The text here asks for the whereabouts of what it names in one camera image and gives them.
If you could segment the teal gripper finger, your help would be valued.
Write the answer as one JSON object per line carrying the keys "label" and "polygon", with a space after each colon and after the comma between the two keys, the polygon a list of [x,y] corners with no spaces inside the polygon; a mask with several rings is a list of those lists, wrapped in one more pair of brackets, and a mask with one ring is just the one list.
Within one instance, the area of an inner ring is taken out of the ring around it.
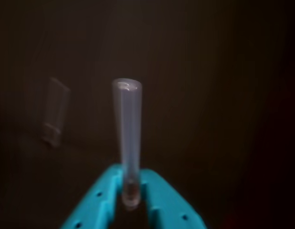
{"label": "teal gripper finger", "polygon": [[93,183],[61,228],[107,229],[114,221],[121,190],[122,168],[114,164]]}
{"label": "teal gripper finger", "polygon": [[141,194],[151,229],[205,229],[194,208],[158,173],[142,169]]}

